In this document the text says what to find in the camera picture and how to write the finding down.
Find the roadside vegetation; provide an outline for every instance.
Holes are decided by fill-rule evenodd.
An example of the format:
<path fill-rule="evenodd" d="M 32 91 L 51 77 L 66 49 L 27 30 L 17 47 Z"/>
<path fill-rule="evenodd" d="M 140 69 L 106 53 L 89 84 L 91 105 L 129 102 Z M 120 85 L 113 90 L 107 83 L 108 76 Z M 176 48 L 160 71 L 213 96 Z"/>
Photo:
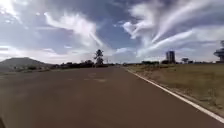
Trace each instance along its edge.
<path fill-rule="evenodd" d="M 127 68 L 224 116 L 224 64 L 144 63 Z"/>

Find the dry grass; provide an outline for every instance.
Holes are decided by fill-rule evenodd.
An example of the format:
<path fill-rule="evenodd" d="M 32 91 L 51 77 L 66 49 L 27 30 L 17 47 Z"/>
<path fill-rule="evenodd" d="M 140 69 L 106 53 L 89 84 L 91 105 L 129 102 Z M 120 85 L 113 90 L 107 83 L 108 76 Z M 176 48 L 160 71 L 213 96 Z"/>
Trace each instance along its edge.
<path fill-rule="evenodd" d="M 140 65 L 128 68 L 193 97 L 199 104 L 224 116 L 224 65 Z"/>

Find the asphalt road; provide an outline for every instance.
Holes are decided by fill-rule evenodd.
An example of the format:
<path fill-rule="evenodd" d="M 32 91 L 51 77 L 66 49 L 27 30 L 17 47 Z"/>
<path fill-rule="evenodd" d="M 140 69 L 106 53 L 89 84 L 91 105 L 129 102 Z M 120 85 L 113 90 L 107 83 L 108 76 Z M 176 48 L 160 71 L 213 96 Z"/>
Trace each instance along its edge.
<path fill-rule="evenodd" d="M 224 128 L 120 68 L 4 76 L 0 105 L 6 128 Z"/>

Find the wispy cloud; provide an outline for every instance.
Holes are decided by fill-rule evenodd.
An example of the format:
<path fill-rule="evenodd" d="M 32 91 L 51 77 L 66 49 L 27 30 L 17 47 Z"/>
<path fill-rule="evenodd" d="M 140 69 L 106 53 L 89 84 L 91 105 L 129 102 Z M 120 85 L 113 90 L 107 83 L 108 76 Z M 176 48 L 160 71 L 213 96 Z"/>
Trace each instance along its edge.
<path fill-rule="evenodd" d="M 153 0 L 132 6 L 128 11 L 137 22 L 130 20 L 123 23 L 122 27 L 131 35 L 131 39 L 140 39 L 142 46 L 137 51 L 137 57 L 150 58 L 155 55 L 150 53 L 162 51 L 161 53 L 164 54 L 166 50 L 178 50 L 183 46 L 191 48 L 194 43 L 217 43 L 224 39 L 224 24 L 215 22 L 203 24 L 203 19 L 217 12 L 224 12 L 221 10 L 223 7 L 222 0 L 177 0 L 169 7 L 164 5 L 164 1 Z M 201 24 L 194 24 L 196 18 L 202 19 Z M 192 25 L 190 27 L 181 26 L 187 22 Z M 194 49 L 203 51 L 200 50 L 201 46 L 194 45 Z"/>

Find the hill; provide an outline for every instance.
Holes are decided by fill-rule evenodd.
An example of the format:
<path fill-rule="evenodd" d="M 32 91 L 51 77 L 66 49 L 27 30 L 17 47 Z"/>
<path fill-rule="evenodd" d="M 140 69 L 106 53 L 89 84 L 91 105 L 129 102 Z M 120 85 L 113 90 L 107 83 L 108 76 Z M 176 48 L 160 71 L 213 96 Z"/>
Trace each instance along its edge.
<path fill-rule="evenodd" d="M 49 64 L 25 57 L 25 58 L 11 58 L 0 62 L 0 68 L 14 68 L 14 67 L 26 67 L 26 66 L 36 66 L 36 67 L 46 67 Z"/>

